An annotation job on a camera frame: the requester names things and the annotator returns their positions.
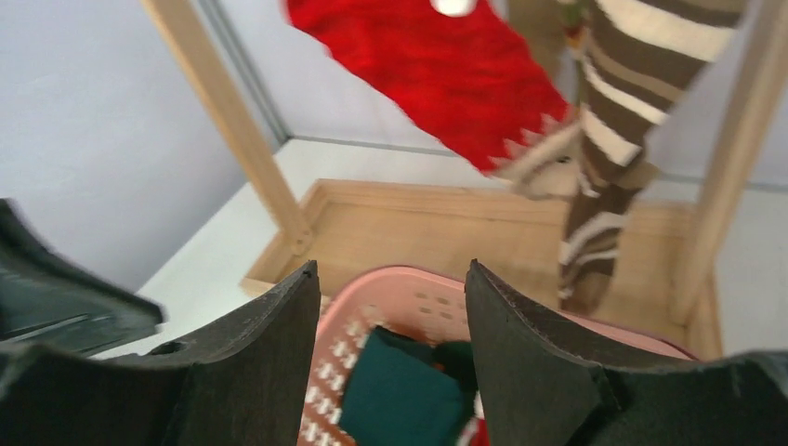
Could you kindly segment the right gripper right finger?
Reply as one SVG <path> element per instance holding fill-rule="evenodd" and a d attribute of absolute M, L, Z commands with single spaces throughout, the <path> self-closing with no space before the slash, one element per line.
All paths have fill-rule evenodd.
<path fill-rule="evenodd" d="M 493 445 L 783 445 L 787 354 L 689 361 L 583 327 L 479 262 L 466 310 Z"/>

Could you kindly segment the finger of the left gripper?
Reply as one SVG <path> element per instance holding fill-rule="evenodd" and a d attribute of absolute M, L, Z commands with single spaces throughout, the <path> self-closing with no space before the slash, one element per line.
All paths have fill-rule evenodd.
<path fill-rule="evenodd" d="M 154 335 L 161 308 L 49 250 L 1 201 L 1 342 L 93 355 Z"/>

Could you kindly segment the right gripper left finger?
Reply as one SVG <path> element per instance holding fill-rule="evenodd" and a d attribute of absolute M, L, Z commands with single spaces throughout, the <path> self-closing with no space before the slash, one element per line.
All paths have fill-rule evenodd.
<path fill-rule="evenodd" d="M 262 296 L 145 355 L 1 350 L 5 445 L 294 445 L 321 289 L 309 261 Z"/>

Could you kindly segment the red santa sock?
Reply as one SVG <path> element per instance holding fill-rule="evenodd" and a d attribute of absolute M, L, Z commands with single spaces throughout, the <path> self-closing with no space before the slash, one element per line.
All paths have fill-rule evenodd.
<path fill-rule="evenodd" d="M 487 423 L 482 418 L 468 420 L 455 443 L 456 446 L 489 446 Z"/>

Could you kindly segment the dark green sock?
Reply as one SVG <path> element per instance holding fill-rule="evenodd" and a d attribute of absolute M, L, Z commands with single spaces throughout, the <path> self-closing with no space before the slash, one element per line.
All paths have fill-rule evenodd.
<path fill-rule="evenodd" d="M 358 445 L 460 445 L 478 390 L 468 341 L 431 346 L 377 326 L 350 373 L 338 425 Z"/>

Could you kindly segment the brown white striped sock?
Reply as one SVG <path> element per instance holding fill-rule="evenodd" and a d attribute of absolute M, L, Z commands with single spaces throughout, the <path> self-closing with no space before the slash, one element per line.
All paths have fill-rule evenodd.
<path fill-rule="evenodd" d="M 558 257 L 560 307 L 588 315 L 606 294 L 630 207 L 658 174 L 646 135 L 736 33 L 743 1 L 592 1 L 580 65 L 577 191 Z"/>

